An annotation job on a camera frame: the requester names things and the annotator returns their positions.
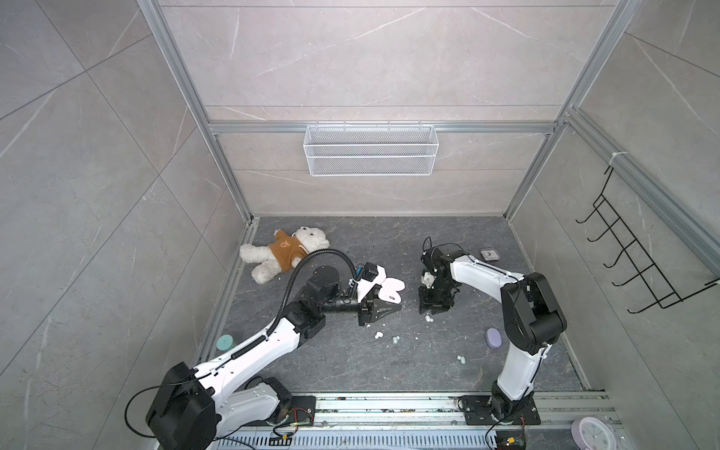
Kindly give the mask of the purple earbud charging case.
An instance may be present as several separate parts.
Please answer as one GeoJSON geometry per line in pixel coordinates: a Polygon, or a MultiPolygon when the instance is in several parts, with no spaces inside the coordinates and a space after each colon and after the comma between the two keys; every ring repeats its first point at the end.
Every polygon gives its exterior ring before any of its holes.
{"type": "Polygon", "coordinates": [[[486,332],[486,343],[490,348],[501,348],[503,345],[503,336],[501,332],[497,328],[489,328],[486,332]]]}

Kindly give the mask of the white earbud charging case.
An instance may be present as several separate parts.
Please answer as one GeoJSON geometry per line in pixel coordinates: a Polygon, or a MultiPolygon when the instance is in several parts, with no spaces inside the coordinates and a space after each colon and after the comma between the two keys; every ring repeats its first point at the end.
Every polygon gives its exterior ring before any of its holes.
{"type": "Polygon", "coordinates": [[[394,277],[386,277],[380,284],[377,297],[390,304],[399,305],[401,303],[401,292],[406,288],[405,282],[394,277]]]}

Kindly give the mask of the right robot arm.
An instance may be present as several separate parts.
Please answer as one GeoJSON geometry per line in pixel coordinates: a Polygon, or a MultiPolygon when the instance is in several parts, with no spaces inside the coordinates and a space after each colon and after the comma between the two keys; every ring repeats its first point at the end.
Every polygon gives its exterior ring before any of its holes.
{"type": "Polygon", "coordinates": [[[449,311],[461,285],[498,300],[509,347],[483,409],[499,423],[528,418],[534,408],[534,381],[542,361],[567,328],[551,285],[537,272],[521,275],[504,271],[478,260],[462,247],[452,252],[442,252],[441,247],[430,237],[423,242],[421,262],[425,269],[418,289],[419,312],[449,311]]]}

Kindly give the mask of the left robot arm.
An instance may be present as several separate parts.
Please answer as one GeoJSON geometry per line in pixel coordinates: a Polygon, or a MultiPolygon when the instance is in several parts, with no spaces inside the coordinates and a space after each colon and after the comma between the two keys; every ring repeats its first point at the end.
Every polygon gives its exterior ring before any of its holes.
{"type": "Polygon", "coordinates": [[[306,284],[294,290],[300,274],[292,272],[280,309],[270,324],[221,356],[195,367],[181,362],[153,386],[156,395],[145,416],[144,438],[162,449],[207,449],[230,438],[243,426],[274,418],[290,408],[292,396],[277,380],[247,384],[279,358],[314,338],[330,312],[354,312],[360,326],[401,309],[404,281],[389,277],[372,262],[356,266],[337,249],[313,251],[309,258],[335,255],[352,271],[343,283],[329,265],[316,268],[306,284]]]}

